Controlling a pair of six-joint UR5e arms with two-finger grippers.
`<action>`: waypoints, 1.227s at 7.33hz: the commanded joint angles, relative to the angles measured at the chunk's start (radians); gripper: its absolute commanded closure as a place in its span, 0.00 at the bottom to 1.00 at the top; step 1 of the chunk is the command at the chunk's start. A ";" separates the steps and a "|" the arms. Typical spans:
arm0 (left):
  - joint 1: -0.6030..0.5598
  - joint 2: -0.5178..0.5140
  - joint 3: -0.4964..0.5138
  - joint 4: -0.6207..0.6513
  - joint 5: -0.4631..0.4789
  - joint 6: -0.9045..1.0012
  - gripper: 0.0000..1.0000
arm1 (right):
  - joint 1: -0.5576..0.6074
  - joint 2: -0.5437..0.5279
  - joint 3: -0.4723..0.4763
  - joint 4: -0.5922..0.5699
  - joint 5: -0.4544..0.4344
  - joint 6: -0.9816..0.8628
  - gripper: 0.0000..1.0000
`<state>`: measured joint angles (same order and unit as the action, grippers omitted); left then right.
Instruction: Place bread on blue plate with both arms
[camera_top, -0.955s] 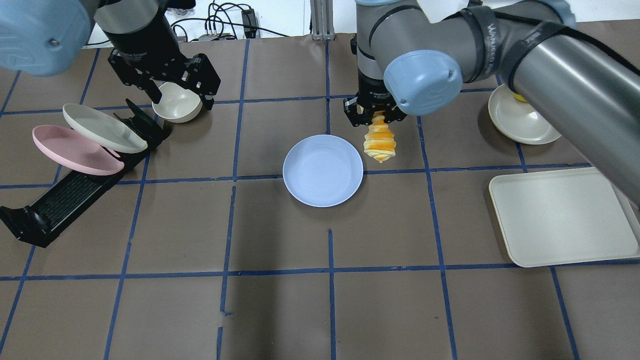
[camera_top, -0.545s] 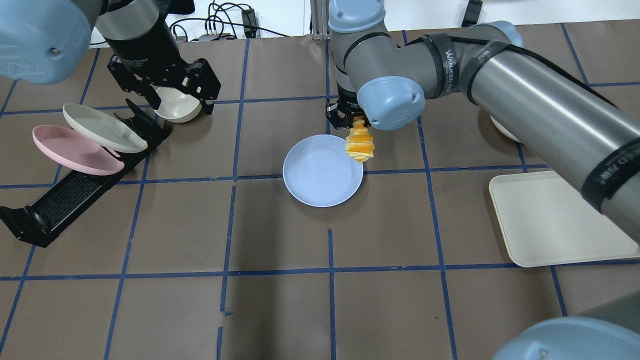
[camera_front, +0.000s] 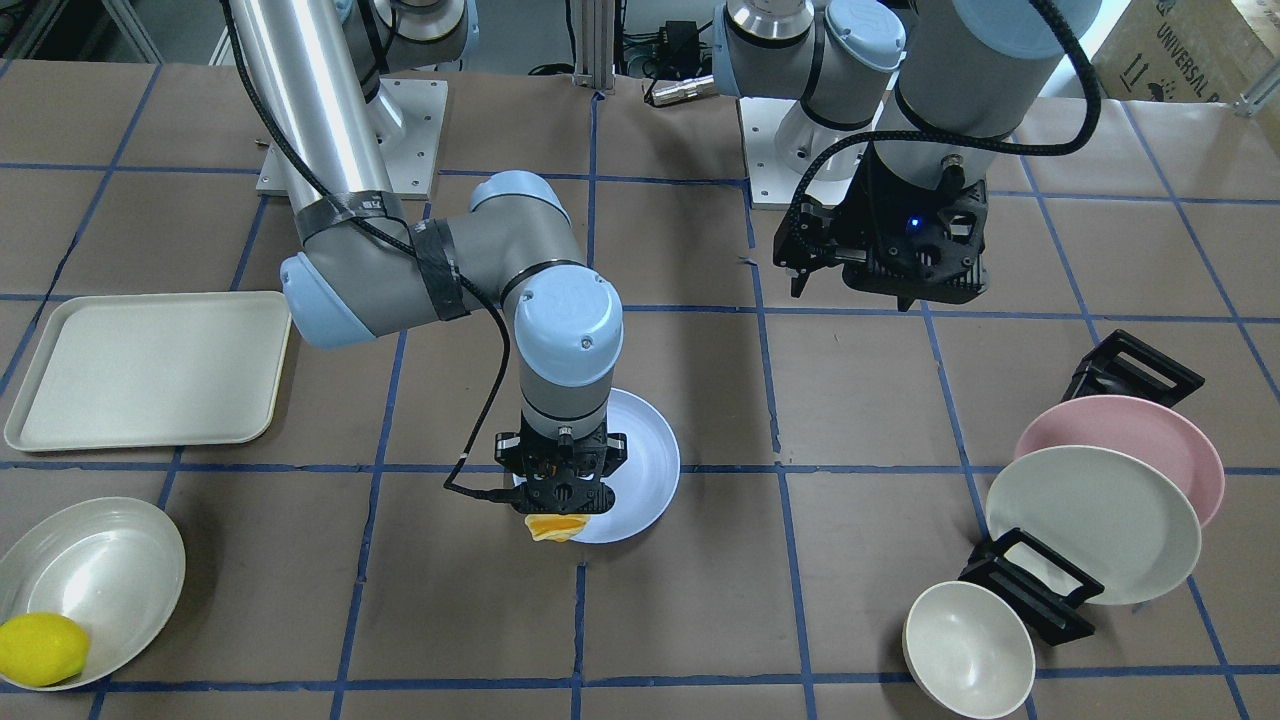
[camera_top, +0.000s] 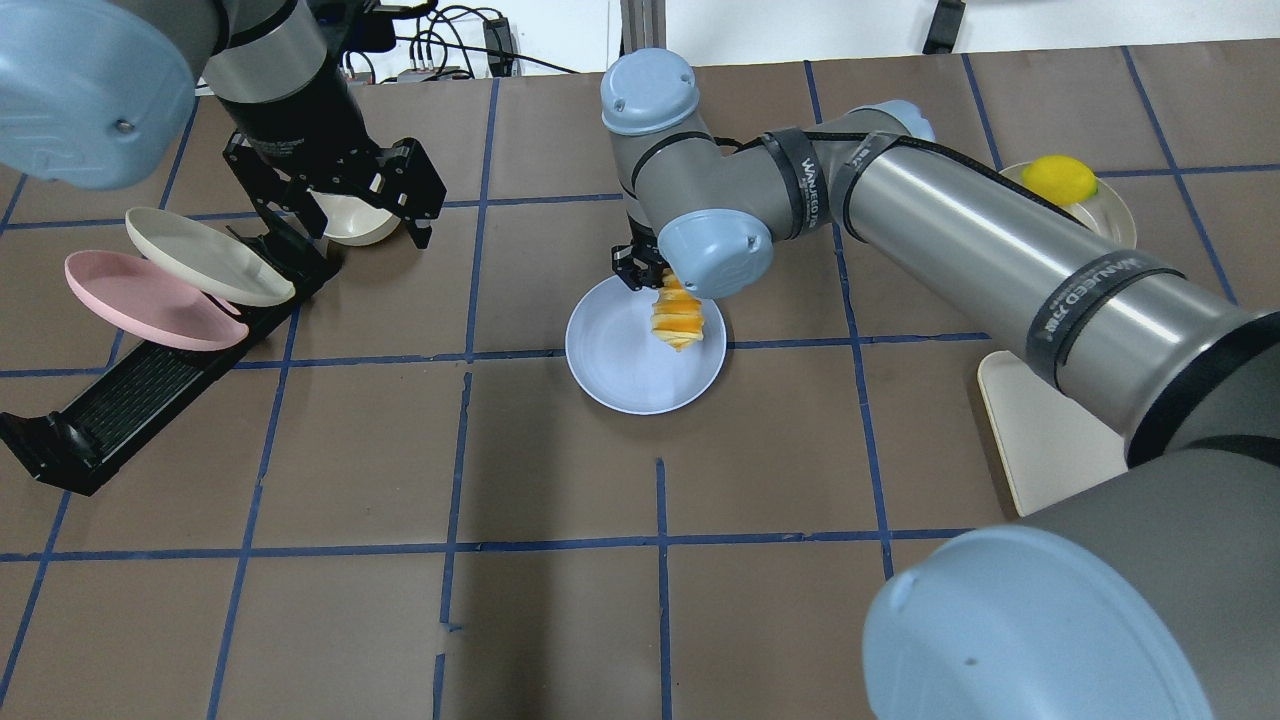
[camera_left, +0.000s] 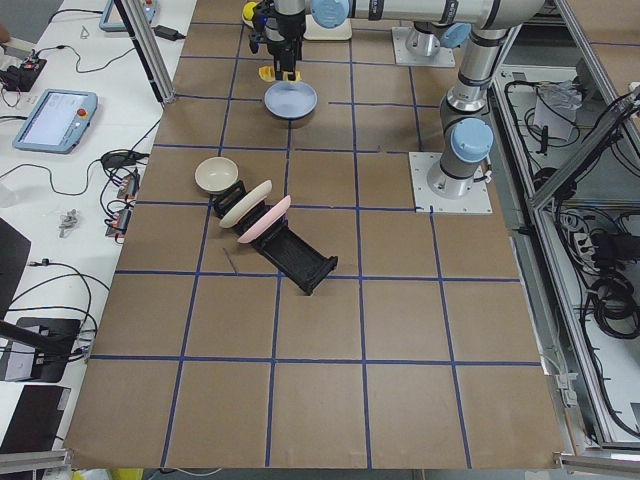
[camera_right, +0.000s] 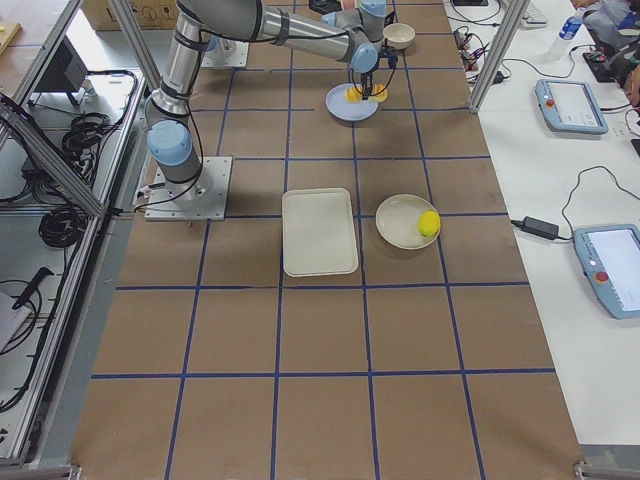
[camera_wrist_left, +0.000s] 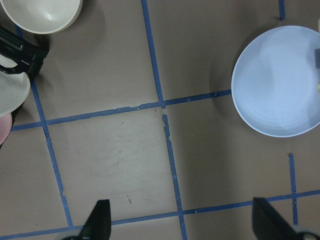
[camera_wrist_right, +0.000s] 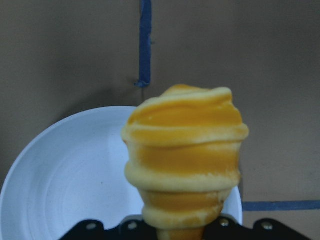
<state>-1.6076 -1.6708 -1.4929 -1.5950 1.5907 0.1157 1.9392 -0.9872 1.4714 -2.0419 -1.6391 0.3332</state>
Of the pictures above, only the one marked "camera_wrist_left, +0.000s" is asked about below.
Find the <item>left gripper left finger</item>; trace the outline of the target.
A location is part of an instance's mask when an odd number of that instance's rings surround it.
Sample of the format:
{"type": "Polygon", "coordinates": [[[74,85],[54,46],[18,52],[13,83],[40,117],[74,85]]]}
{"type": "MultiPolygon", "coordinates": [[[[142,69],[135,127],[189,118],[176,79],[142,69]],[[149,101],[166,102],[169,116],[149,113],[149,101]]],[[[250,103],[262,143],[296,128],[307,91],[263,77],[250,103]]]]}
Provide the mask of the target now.
{"type": "Polygon", "coordinates": [[[110,201],[108,199],[98,200],[79,233],[79,239],[109,240],[111,229],[110,201]]]}

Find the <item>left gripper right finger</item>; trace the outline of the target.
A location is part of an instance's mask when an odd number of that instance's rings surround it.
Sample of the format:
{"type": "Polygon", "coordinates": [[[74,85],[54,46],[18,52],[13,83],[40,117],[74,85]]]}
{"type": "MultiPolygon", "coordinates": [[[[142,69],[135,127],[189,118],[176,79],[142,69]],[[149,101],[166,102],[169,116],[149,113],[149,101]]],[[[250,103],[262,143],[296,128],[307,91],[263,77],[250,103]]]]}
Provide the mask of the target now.
{"type": "Polygon", "coordinates": [[[263,197],[254,197],[252,230],[258,240],[299,240],[300,236],[263,197]]]}

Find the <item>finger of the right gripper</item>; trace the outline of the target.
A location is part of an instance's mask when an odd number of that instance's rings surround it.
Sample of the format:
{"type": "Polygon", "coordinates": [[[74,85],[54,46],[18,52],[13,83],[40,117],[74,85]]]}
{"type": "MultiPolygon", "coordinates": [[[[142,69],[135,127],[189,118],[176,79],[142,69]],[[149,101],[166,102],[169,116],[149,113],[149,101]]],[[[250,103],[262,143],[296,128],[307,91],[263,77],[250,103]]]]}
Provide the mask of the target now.
{"type": "Polygon", "coordinates": [[[320,69],[320,48],[314,50],[315,68],[320,69]]]}

